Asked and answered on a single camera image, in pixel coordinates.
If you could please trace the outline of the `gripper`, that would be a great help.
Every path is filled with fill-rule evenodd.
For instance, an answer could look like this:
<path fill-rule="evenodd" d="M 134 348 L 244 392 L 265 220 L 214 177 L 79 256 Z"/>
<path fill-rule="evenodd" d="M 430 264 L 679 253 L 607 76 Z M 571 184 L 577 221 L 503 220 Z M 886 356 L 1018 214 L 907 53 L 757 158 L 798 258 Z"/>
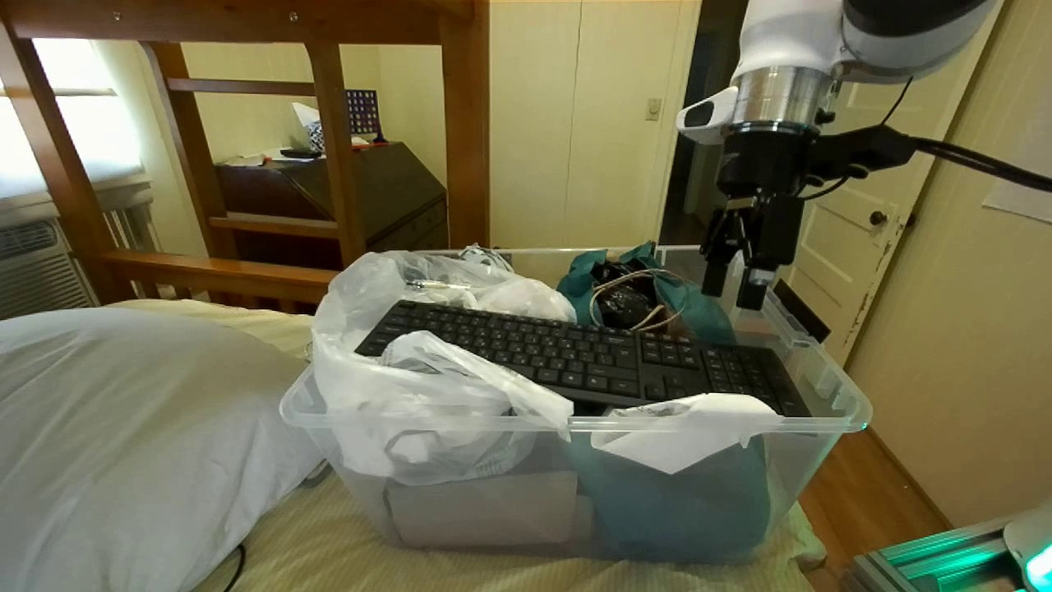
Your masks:
<path fill-rule="evenodd" d="M 805 308 L 804 300 L 776 270 L 753 266 L 748 248 L 796 247 L 803 224 L 801 191 L 805 182 L 805 152 L 818 139 L 813 131 L 774 127 L 732 130 L 724 138 L 715 176 L 724 202 L 713 213 L 700 254 L 706 260 L 700 291 L 719 297 L 740 252 L 741 280 L 736 306 L 762 311 L 769 294 L 787 310 Z"/>

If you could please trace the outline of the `black keyboard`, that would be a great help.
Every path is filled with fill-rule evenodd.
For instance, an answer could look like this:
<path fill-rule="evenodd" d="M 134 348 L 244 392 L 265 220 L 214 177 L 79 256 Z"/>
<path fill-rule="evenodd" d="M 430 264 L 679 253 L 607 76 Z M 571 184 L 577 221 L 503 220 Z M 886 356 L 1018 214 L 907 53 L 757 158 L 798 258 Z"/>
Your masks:
<path fill-rule="evenodd" d="M 752 396 L 782 416 L 810 415 L 777 353 L 760 346 L 401 300 L 357 353 L 379 356 L 394 338 L 418 331 L 549 387 L 585 413 L 717 392 Z"/>

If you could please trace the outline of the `grey cardboard box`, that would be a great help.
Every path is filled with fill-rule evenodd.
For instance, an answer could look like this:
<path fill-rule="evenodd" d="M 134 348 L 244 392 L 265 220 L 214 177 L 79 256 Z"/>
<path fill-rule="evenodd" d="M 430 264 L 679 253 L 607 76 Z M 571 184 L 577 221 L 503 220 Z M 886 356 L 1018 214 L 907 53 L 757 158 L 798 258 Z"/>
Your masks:
<path fill-rule="evenodd" d="M 509 548 L 589 539 L 593 503 L 572 471 L 388 488 L 394 531 L 408 546 Z"/>

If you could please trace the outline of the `tissue box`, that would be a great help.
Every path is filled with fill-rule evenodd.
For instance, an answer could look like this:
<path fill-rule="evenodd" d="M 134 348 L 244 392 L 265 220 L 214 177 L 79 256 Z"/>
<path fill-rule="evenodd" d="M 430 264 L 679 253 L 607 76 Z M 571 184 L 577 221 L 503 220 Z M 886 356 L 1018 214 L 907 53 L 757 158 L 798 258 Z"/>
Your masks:
<path fill-rule="evenodd" d="M 325 139 L 321 123 L 321 113 L 311 105 L 294 102 L 294 115 L 303 127 L 306 139 L 311 150 L 325 154 Z"/>

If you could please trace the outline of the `pale yellow bed sheet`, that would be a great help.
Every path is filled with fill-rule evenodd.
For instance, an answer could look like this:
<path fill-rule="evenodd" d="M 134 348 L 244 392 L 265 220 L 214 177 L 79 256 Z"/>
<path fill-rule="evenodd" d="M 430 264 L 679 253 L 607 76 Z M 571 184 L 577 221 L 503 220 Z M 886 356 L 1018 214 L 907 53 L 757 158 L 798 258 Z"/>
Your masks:
<path fill-rule="evenodd" d="M 394 548 L 328 477 L 297 488 L 256 524 L 232 592 L 813 592 L 811 573 L 826 556 L 800 506 L 752 562 L 731 566 Z"/>

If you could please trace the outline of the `teal cloth bag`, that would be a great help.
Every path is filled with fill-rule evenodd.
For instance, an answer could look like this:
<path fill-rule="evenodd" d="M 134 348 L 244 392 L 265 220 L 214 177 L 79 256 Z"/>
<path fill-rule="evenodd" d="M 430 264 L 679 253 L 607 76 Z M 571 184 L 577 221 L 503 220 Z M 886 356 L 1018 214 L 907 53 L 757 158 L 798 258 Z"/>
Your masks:
<path fill-rule="evenodd" d="M 731 321 L 717 301 L 702 294 L 694 282 L 662 266 L 653 241 L 620 256 L 610 256 L 606 250 L 575 256 L 568 272 L 557 284 L 557 292 L 574 308 L 580 325 L 605 327 L 598 321 L 598 291 L 632 280 L 653 282 L 662 310 L 658 319 L 646 326 L 628 331 L 692 336 L 719 344 L 736 343 Z"/>

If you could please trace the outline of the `black computer mouse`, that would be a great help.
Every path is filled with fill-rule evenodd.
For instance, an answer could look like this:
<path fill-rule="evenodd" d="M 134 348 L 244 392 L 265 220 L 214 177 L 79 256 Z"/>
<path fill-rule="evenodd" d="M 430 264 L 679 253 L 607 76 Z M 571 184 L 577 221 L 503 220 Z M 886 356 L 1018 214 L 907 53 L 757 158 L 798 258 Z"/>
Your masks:
<path fill-rule="evenodd" d="M 595 307 L 602 326 L 621 330 L 646 326 L 662 310 L 653 282 L 647 280 L 605 286 L 595 295 Z"/>

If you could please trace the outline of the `cream closet doors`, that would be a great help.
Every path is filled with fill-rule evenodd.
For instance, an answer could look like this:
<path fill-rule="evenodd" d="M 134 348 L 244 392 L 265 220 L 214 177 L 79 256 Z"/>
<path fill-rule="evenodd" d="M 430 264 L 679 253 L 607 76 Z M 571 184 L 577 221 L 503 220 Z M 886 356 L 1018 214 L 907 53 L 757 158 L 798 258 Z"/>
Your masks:
<path fill-rule="evenodd" d="M 658 237 L 703 0 L 490 3 L 490 240 Z M 662 99 L 656 123 L 649 98 Z"/>

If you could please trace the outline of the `teal fabric bundle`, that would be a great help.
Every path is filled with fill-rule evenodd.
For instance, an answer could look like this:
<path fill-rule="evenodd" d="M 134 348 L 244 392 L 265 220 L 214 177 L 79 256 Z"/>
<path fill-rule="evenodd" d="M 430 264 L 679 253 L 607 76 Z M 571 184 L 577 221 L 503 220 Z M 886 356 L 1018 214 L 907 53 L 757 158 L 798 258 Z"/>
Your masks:
<path fill-rule="evenodd" d="M 758 437 L 666 474 L 572 434 L 567 455 L 593 504 L 595 553 L 628 562 L 748 562 L 771 522 Z"/>

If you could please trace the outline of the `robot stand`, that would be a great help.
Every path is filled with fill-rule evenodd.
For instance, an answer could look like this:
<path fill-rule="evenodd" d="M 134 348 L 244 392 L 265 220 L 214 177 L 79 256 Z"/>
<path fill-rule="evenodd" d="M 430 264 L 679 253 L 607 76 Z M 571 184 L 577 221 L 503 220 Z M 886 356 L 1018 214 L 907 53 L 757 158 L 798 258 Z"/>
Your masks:
<path fill-rule="evenodd" d="M 861 554 L 839 592 L 1027 592 L 1004 543 L 1009 518 L 986 520 Z"/>

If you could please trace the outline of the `white plastic bag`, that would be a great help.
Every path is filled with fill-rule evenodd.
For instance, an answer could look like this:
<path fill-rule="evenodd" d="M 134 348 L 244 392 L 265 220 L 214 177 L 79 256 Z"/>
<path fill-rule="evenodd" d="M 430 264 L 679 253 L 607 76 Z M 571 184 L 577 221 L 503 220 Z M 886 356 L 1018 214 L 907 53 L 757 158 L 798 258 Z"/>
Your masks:
<path fill-rule="evenodd" d="M 401 300 L 576 318 L 564 295 L 484 248 L 358 258 L 328 285 L 311 328 L 313 377 L 347 468 L 405 486 L 483 479 L 522 464 L 540 435 L 567 438 L 570 401 L 432 333 L 397 336 L 376 358 L 358 354 Z"/>

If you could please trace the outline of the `dark wooden desk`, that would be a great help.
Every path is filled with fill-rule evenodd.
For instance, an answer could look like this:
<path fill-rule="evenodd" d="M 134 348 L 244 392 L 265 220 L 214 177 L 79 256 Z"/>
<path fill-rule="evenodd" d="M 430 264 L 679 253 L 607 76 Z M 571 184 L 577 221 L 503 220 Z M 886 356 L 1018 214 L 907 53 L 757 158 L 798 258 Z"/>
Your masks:
<path fill-rule="evenodd" d="M 450 245 L 446 190 L 401 142 L 357 151 L 358 201 L 366 247 L 387 250 L 445 250 Z M 257 166 L 218 164 L 220 191 L 228 212 L 332 221 L 330 179 L 323 159 L 271 161 Z M 244 260 L 343 269 L 335 240 L 232 233 Z"/>

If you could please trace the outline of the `white pillow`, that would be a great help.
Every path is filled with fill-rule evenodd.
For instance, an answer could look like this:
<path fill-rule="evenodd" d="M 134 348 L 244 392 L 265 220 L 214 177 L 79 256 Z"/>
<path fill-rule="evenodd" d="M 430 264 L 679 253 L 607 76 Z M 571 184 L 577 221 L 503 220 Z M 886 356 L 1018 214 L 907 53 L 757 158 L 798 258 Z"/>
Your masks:
<path fill-rule="evenodd" d="M 188 592 L 322 456 L 304 362 L 210 320 L 0 321 L 0 592 Z"/>

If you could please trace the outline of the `window air conditioner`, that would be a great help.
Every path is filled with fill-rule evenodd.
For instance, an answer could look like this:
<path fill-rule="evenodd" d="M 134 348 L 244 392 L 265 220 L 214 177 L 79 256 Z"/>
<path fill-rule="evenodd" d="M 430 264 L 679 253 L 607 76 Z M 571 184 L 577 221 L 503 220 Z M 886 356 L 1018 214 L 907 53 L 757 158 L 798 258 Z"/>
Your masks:
<path fill-rule="evenodd" d="M 97 304 L 56 219 L 0 228 L 0 320 Z"/>

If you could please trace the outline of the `wooden bunk bed frame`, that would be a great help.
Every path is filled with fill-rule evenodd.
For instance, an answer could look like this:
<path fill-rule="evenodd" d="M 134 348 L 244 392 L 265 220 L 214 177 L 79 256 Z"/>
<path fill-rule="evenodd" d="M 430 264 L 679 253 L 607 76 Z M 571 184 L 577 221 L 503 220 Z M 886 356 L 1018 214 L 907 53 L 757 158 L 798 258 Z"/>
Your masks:
<path fill-rule="evenodd" d="M 447 224 L 454 246 L 489 243 L 490 11 L 488 0 L 0 0 L 0 82 L 29 139 L 72 254 L 102 304 L 206 294 L 245 308 L 297 313 L 325 295 L 335 273 L 242 260 L 232 233 L 338 241 L 343 266 L 366 251 L 357 158 L 339 48 L 442 49 Z M 130 40 L 146 53 L 173 136 L 205 257 L 117 247 L 34 40 Z M 309 83 L 191 77 L 184 42 L 300 44 Z M 195 93 L 312 96 L 323 123 L 332 221 L 224 209 Z"/>

